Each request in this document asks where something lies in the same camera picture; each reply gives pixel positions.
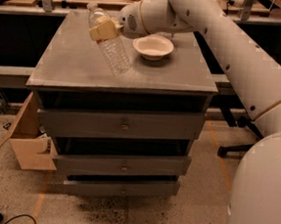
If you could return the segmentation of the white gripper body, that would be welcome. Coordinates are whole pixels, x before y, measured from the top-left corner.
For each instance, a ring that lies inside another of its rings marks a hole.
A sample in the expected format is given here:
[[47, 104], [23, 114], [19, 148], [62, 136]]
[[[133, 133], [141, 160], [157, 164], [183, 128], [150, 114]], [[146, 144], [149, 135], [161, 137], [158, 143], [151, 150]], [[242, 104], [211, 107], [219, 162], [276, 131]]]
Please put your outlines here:
[[118, 12], [118, 22], [122, 25], [123, 36], [134, 39], [147, 34], [140, 15], [141, 4], [141, 1], [132, 3]]

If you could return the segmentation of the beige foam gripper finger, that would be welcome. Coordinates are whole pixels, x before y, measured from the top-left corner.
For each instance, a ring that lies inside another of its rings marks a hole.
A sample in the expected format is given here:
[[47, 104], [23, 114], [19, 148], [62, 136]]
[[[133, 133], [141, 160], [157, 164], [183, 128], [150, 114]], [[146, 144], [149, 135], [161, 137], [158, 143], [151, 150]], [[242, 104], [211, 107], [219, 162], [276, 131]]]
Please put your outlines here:
[[119, 36], [122, 29], [121, 23], [109, 17], [97, 17], [91, 19], [89, 24], [89, 35], [95, 41], [115, 39]]

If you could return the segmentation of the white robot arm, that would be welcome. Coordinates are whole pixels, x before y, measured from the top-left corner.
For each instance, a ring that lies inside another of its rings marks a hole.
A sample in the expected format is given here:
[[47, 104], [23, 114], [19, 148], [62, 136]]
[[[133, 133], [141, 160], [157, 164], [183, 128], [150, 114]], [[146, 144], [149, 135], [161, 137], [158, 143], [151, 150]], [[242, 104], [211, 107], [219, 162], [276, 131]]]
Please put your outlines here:
[[281, 67], [216, 0], [142, 0], [91, 22], [92, 39], [198, 30], [262, 139], [235, 173], [226, 224], [281, 224]]

